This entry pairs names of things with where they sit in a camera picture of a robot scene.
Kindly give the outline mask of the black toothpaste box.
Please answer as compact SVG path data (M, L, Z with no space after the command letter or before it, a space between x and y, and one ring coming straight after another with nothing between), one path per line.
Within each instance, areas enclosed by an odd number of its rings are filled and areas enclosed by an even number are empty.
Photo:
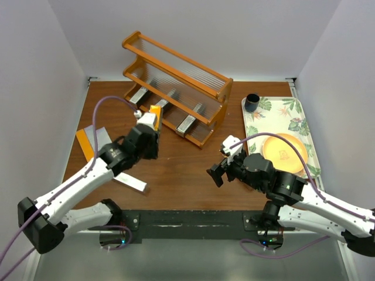
M155 106L160 107L162 113L165 114L172 108L173 104L171 104L169 101L165 99L161 99L155 104Z

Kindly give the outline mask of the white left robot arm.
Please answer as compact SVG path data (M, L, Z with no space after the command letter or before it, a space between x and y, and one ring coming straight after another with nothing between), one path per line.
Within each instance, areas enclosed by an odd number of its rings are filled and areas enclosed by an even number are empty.
M156 159L159 129L135 125L126 136L105 144L96 159L53 191L18 203L18 224L40 254L48 253L70 234L94 227L115 227L122 221L122 210L111 199L84 209L74 206L96 188L129 170L141 159Z

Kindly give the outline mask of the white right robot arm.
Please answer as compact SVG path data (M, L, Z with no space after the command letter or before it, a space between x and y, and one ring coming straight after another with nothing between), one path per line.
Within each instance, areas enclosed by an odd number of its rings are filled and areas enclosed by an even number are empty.
M263 231L299 228L320 233L343 242L355 253L374 256L374 210L338 200L312 183L288 172L277 170L259 153L241 151L225 157L207 170L217 187L240 180L265 194L268 199L262 213L250 218Z

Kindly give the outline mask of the orange toothpaste box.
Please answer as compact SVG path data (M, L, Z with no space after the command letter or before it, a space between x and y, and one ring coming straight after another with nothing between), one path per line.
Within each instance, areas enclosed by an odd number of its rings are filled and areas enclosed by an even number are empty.
M151 105L149 112L156 115L156 123L154 126L154 130L160 131L162 127L162 115L163 115L162 107L159 105Z
M94 151L84 129L76 132L76 138L82 149L84 157L89 162L94 157Z

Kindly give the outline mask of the grey toothpaste box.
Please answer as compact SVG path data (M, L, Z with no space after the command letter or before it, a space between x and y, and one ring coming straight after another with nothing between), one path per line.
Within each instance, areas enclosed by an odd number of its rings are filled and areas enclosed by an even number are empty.
M92 148L92 150L94 150L94 128L92 125L90 126L87 126L84 128L84 132L86 134L86 137L89 141L89 144ZM97 148L98 150L100 150L100 137L99 137L99 134L100 134L100 130L99 129L96 129L96 137L97 137Z

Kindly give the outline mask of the chrome silver toothpaste box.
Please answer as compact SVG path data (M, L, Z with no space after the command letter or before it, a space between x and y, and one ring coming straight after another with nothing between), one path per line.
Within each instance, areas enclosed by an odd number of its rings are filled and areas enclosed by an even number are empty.
M195 124L196 118L192 115L188 115L175 129L175 132L181 136L185 137L189 131L191 130L192 126Z

